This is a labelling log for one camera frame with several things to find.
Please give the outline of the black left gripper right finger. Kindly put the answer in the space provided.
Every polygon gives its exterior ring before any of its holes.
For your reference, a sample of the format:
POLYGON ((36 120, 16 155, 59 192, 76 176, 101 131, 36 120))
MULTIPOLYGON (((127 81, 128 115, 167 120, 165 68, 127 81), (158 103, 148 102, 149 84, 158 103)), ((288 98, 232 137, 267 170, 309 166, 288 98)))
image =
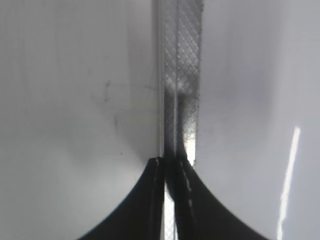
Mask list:
POLYGON ((190 163, 165 158, 166 183, 174 201, 180 240, 263 240, 231 213, 204 185, 190 163))

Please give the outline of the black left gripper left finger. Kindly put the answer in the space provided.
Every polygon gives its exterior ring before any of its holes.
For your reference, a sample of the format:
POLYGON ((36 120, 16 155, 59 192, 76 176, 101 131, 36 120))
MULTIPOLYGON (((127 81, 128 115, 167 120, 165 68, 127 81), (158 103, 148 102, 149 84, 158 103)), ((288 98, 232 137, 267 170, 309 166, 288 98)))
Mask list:
POLYGON ((81 240, 159 240, 165 185, 165 161, 151 158, 139 180, 101 223, 81 240))

